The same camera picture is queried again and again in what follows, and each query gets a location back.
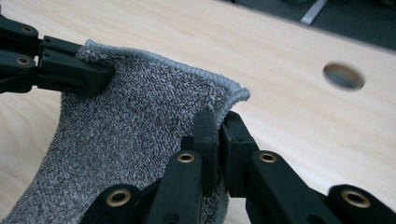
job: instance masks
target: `light wood surface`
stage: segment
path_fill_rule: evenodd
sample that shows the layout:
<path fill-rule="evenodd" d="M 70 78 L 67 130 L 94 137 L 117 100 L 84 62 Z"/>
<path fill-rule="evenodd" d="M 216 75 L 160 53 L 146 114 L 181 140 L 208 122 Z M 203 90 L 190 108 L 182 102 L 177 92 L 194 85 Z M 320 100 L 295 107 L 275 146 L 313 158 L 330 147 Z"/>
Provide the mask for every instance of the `light wood surface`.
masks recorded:
<path fill-rule="evenodd" d="M 217 1 L 3 0 L 2 14 L 42 35 L 145 49 L 248 87 L 237 105 L 261 149 L 282 155 L 313 189 L 348 183 L 396 209 L 396 53 Z M 329 62 L 362 73 L 335 88 Z M 23 194 L 55 132 L 60 94 L 0 95 L 0 219 Z M 247 223 L 232 200 L 226 223 Z"/>

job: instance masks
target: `knit fabric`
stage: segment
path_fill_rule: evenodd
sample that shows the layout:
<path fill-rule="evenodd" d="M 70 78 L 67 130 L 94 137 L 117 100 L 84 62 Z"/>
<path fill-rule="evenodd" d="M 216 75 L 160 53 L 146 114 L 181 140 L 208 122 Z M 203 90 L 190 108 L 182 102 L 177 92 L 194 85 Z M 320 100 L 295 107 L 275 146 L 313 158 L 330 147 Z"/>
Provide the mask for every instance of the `knit fabric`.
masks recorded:
<path fill-rule="evenodd" d="M 249 97 L 226 77 L 143 50 L 87 41 L 77 57 L 116 73 L 98 96 L 63 93 L 49 151 L 2 223 L 79 223 L 104 189 L 143 189 L 162 177 L 181 137 L 192 136 L 195 112 L 209 109 L 219 128 L 231 107 Z M 204 198 L 202 222 L 222 223 L 227 204 L 220 184 Z"/>

